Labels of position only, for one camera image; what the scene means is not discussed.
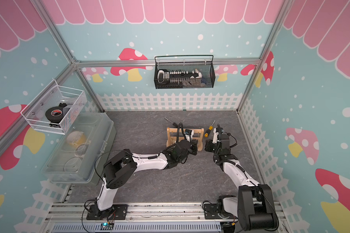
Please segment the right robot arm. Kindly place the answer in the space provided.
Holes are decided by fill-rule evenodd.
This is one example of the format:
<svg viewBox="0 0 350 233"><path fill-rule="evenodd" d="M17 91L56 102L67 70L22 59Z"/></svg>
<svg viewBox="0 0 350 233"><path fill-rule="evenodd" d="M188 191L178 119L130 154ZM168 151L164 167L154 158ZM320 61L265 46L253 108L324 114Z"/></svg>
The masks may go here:
<svg viewBox="0 0 350 233"><path fill-rule="evenodd" d="M236 217L242 231L264 230L274 232L279 228L272 190L267 184L255 180L242 167L231 149L232 135L217 125L213 139L208 139L205 151L213 153L214 163L227 174L238 189L238 195L222 195L217 200L217 211L221 217Z"/></svg>

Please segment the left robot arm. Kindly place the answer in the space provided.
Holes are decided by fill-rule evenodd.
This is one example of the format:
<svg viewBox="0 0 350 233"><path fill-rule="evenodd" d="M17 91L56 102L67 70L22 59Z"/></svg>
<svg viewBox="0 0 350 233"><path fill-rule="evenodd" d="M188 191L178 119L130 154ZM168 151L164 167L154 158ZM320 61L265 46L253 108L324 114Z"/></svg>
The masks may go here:
<svg viewBox="0 0 350 233"><path fill-rule="evenodd" d="M198 141L193 139L193 135L194 130L185 130L183 124L179 123L175 143L157 154L137 154L129 149L119 151L103 165L102 173L98 175L102 187L98 197L88 201L91 206L85 204L88 212L86 219L113 220L117 214L117 207L113 203L115 195L135 172L172 169L178 164L184 164L190 154L197 155Z"/></svg>

